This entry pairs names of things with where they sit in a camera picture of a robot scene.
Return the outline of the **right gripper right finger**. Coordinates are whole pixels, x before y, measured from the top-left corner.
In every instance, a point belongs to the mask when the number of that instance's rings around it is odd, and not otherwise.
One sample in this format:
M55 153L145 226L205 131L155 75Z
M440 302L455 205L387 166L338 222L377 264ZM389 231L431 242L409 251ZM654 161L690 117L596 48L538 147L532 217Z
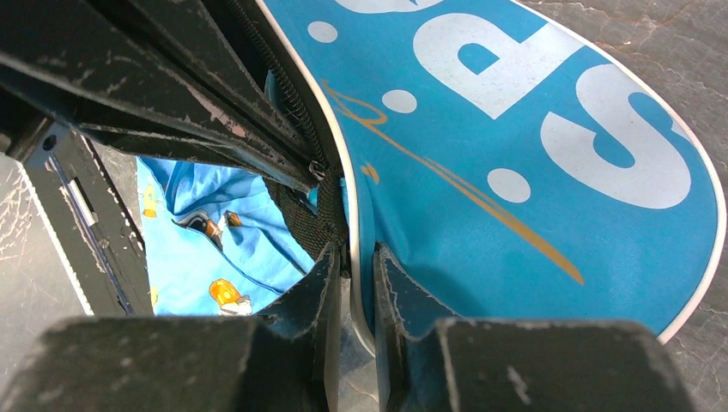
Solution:
M373 254L383 411L690 411L670 357L624 321L463 318Z

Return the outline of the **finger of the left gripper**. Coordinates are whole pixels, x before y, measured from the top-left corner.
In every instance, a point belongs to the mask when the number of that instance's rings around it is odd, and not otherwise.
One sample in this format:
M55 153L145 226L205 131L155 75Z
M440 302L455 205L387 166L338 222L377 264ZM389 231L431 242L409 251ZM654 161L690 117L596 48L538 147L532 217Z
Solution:
M105 18L94 1L4 1L1 85L119 151L243 167L299 191L315 185L234 109Z
M300 95L265 41L253 1L94 1L105 18L234 109L295 165L319 157Z

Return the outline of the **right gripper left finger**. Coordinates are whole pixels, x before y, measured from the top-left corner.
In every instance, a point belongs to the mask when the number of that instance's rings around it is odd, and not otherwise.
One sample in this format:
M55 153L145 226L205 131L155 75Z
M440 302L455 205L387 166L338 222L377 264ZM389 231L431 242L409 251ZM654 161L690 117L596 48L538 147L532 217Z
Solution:
M72 318L33 344L4 411L333 411L341 252L248 317Z

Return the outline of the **blue sport racket bag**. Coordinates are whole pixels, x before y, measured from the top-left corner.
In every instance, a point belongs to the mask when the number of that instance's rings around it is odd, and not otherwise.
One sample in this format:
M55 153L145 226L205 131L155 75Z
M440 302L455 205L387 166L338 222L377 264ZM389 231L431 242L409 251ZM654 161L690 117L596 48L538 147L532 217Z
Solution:
M373 254L465 317L626 319L668 342L710 286L726 206L675 109L515 1L233 1L341 162L355 333Z

